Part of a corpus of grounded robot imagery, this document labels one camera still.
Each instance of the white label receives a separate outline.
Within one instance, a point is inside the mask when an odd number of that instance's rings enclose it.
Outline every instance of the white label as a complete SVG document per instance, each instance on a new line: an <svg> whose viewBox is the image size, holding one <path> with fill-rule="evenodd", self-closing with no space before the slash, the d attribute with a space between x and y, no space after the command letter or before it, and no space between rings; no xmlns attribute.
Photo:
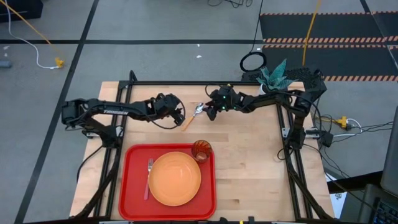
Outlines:
<svg viewBox="0 0 398 224"><path fill-rule="evenodd" d="M104 113L107 113L107 114L127 115L129 112L127 112L127 111L110 111L110 110L104 110Z"/></svg>

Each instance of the fork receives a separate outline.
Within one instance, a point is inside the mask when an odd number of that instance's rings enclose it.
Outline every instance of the fork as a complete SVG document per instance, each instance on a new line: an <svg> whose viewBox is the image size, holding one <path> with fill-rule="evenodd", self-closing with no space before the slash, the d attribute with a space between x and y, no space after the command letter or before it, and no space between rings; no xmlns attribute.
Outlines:
<svg viewBox="0 0 398 224"><path fill-rule="evenodd" d="M148 196L149 196L149 184L148 184L148 180L149 180L149 173L150 170L152 169L152 166L154 165L154 159L150 158L148 160L148 178L147 178L147 185L145 186L145 193L144 193L144 200L148 200Z"/></svg>

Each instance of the white cable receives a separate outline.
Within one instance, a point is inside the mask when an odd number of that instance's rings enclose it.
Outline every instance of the white cable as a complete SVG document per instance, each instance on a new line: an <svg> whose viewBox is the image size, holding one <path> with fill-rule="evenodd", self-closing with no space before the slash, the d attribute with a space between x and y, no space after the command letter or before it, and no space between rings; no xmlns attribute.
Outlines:
<svg viewBox="0 0 398 224"><path fill-rule="evenodd" d="M361 134L361 133L363 132L362 126L361 126L360 123L357 122L355 119L353 119L353 118L348 118L348 119L347 119L347 124L348 124L348 121L354 121L354 122L358 125L359 130L361 130L361 131L360 131L359 133L356 133L356 134L337 134L337 135L335 135L335 136L333 136L333 137L354 136L354 135L357 135L357 134Z"/></svg>
<svg viewBox="0 0 398 224"><path fill-rule="evenodd" d="M16 37L16 36L14 36L14 35L11 33L11 12L10 12L10 9L9 9L8 7L6 7L6 8L7 8L7 13L8 13L8 33L10 33L10 35L11 35L13 38L18 39L18 40L21 40L21 41L23 41L23 42L29 44L30 46L34 47L34 49L36 50L36 64L37 64L40 68L46 68L46 69L55 69L55 68L59 68L58 66L54 66L54 67L45 67L45 66L42 66L41 64L39 64L39 50L37 49L37 47L36 47L35 45L29 43L27 40L24 40L24 39L22 39L22 38Z"/></svg>

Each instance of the orange striped tape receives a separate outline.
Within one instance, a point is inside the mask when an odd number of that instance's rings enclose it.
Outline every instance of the orange striped tape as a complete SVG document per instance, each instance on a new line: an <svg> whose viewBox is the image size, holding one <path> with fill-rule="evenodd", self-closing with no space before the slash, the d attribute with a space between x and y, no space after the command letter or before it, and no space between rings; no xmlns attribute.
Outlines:
<svg viewBox="0 0 398 224"><path fill-rule="evenodd" d="M310 44L308 48L386 48L383 44ZM262 48L304 48L303 44L264 44Z"/></svg>
<svg viewBox="0 0 398 224"><path fill-rule="evenodd" d="M370 12L319 12L317 15L370 15ZM267 12L260 16L304 16L313 15L312 12Z"/></svg>
<svg viewBox="0 0 398 224"><path fill-rule="evenodd" d="M377 13L397 13L398 11L373 11L372 14L377 14Z"/></svg>
<svg viewBox="0 0 398 224"><path fill-rule="evenodd" d="M324 76L325 82L356 82L356 81L370 81L370 82L398 82L398 76L395 75L351 75L351 76L338 76L329 75Z"/></svg>
<svg viewBox="0 0 398 224"><path fill-rule="evenodd" d="M306 38L266 38L265 43L305 43ZM389 37L332 37L332 38L309 38L310 44L327 43L384 43L386 41L398 41L398 35Z"/></svg>

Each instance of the glass cup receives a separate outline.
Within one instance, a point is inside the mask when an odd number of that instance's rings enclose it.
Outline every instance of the glass cup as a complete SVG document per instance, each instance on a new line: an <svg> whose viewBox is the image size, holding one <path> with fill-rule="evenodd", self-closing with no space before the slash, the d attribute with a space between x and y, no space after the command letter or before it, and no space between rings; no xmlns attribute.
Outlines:
<svg viewBox="0 0 398 224"><path fill-rule="evenodd" d="M191 153L198 163L206 162L213 152L210 143L205 140L198 140L192 144Z"/></svg>

